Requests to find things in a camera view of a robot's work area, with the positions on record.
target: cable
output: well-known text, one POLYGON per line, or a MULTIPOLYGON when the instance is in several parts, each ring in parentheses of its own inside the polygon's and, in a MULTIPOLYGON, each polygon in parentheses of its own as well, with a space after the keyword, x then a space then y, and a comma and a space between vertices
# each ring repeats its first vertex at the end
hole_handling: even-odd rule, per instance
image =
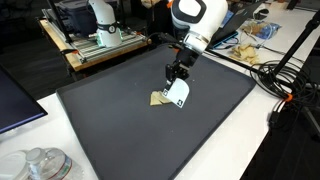
POLYGON ((278 65, 279 61, 268 61, 260 65, 256 76, 250 71, 250 76, 263 90, 272 96, 283 99, 286 103, 293 106, 316 107, 319 102, 318 85, 311 82, 310 72, 306 72, 300 67, 288 63, 290 66, 285 66, 277 75, 273 73, 274 68, 278 65), (279 79, 284 80, 290 85, 286 90, 279 79), (307 88, 306 84, 310 83, 311 88, 307 88))

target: monitor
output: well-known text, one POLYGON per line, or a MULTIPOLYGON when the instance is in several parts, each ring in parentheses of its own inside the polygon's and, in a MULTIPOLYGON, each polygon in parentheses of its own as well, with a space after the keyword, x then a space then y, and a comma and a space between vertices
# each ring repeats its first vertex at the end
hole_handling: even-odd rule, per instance
POLYGON ((47 112, 0 65, 0 134, 47 115, 47 112))

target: beige cloth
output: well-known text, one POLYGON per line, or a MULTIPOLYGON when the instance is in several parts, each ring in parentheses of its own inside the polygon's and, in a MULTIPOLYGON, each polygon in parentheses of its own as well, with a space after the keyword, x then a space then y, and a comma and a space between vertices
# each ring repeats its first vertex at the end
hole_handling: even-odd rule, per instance
POLYGON ((171 101, 162 96, 161 91, 153 91, 150 97, 150 106, 171 103, 171 101))
POLYGON ((141 0, 141 3, 146 8, 151 8, 155 4, 157 4, 160 0, 141 0))

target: black mat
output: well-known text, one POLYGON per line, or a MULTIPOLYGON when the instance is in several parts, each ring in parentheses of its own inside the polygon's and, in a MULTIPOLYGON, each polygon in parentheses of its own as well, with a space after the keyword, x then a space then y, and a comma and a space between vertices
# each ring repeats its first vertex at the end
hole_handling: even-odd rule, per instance
POLYGON ((174 58, 158 48, 57 91, 100 179, 174 178, 254 87, 250 77, 201 57, 182 109, 150 107, 174 58))

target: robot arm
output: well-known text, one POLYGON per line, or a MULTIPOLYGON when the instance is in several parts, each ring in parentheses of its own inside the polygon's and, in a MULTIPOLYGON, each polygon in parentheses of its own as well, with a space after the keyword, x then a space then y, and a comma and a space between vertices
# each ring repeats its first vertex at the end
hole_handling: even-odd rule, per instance
POLYGON ((97 37, 100 47, 114 47, 121 44, 121 33, 117 27, 112 7, 104 0, 89 0, 97 18, 97 37))
POLYGON ((178 29, 189 29, 183 40, 183 49, 175 61, 166 66, 167 85, 163 95, 179 107, 183 106, 189 93, 183 80, 189 77, 189 69, 207 48, 227 10, 226 0, 174 0, 172 3, 173 24, 178 29))

